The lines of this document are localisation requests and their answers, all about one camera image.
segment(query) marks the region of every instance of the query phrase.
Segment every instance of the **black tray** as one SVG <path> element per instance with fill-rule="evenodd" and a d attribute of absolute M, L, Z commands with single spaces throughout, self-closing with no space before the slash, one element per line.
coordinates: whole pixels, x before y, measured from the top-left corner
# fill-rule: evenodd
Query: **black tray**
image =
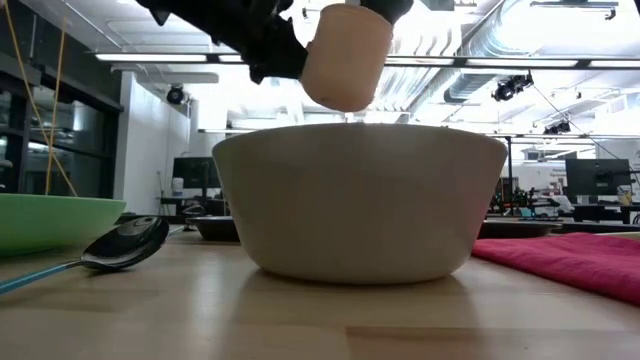
<path fill-rule="evenodd" d="M 195 225 L 202 238 L 208 241 L 240 242 L 238 230 L 231 216 L 197 217 L 186 220 L 189 225 Z"/>

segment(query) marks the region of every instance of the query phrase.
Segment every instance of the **wall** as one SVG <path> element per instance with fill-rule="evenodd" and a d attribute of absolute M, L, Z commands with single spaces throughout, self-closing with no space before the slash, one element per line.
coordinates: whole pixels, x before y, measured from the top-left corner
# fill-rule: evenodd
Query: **wall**
<path fill-rule="evenodd" d="M 157 198 L 171 191 L 173 158 L 189 149 L 190 120 L 131 72 L 122 75 L 121 94 L 126 110 L 119 119 L 114 197 L 127 201 L 127 211 L 158 214 Z"/>
<path fill-rule="evenodd" d="M 198 132 L 198 129 L 201 128 L 201 124 L 210 123 L 212 120 L 217 123 L 216 126 L 218 128 L 224 129 L 226 127 L 226 109 L 216 107 L 215 105 L 216 104 L 213 102 L 207 102 L 206 99 L 191 102 L 191 136 L 189 154 L 187 156 L 211 156 L 211 149 L 213 149 L 218 142 L 225 139 L 224 134 L 207 134 Z"/>

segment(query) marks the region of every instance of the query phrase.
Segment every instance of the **green bowl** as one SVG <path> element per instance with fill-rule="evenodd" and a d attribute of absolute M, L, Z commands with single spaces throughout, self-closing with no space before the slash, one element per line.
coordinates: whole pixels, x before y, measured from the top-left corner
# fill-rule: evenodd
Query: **green bowl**
<path fill-rule="evenodd" d="M 0 194 L 0 256 L 88 244 L 124 210 L 118 200 Z"/>

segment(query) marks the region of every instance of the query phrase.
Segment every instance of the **ceramic bowl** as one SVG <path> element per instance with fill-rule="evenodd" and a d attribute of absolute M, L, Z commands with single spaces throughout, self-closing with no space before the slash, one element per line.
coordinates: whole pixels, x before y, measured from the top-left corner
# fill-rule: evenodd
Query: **ceramic bowl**
<path fill-rule="evenodd" d="M 469 258 L 507 151 L 446 128 L 326 124 L 236 136 L 213 155 L 259 266 L 394 284 L 445 276 Z"/>
<path fill-rule="evenodd" d="M 84 245 L 107 233 L 125 202 L 0 194 L 0 256 Z"/>

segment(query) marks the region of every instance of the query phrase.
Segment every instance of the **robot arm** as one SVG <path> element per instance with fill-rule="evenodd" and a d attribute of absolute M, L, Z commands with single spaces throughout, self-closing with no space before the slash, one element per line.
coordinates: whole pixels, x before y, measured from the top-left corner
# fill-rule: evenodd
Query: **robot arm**
<path fill-rule="evenodd" d="M 137 0 L 158 25 L 175 14 L 211 36 L 215 44 L 236 50 L 249 65 L 251 80 L 265 77 L 298 79 L 307 58 L 296 39 L 291 19 L 279 14 L 293 0 Z M 406 14 L 413 0 L 361 0 L 391 24 Z"/>

